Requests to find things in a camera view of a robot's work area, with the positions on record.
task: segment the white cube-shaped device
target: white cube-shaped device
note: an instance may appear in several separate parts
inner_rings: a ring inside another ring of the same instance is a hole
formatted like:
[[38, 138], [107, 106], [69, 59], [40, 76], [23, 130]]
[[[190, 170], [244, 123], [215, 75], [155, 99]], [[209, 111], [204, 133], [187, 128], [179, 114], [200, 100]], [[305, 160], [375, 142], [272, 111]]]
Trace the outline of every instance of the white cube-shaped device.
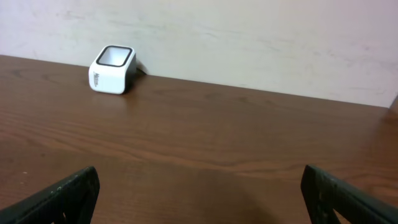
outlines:
[[105, 93], [124, 93], [136, 73], [136, 52], [130, 47], [109, 45], [99, 53], [88, 70], [90, 87]]

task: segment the tabletop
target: tabletop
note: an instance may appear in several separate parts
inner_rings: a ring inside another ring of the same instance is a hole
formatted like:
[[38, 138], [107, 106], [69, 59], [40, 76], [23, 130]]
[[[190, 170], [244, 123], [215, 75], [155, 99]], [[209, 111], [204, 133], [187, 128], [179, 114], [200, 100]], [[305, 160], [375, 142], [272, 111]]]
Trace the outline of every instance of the tabletop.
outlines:
[[398, 205], [396, 136], [386, 108], [0, 56], [0, 208], [95, 166], [92, 223], [310, 223], [305, 164]]

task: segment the wall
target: wall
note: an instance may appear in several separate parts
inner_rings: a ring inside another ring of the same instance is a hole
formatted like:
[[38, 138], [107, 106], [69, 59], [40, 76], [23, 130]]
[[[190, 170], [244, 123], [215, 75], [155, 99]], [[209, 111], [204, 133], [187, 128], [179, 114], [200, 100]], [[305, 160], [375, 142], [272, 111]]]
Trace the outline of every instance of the wall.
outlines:
[[396, 0], [1, 0], [0, 54], [128, 45], [153, 75], [388, 107], [397, 21]]

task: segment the wood grain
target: wood grain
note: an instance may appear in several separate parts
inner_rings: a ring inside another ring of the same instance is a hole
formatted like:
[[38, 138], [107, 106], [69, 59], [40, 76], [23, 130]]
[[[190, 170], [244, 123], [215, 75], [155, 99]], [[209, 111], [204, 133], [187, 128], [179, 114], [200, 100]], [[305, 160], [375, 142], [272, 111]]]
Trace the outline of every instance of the wood grain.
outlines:
[[86, 67], [0, 56], [0, 208], [93, 165], [93, 223], [309, 223], [315, 164], [398, 205], [386, 108], [146, 76], [125, 95]]

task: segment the square opening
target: square opening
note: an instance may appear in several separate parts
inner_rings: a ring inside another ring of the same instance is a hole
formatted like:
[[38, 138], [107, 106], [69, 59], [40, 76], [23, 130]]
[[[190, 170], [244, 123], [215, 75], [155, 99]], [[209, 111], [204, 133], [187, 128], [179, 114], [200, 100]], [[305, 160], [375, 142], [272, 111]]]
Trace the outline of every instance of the square opening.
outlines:
[[97, 64], [122, 67], [131, 54], [128, 47], [107, 46], [98, 57]]

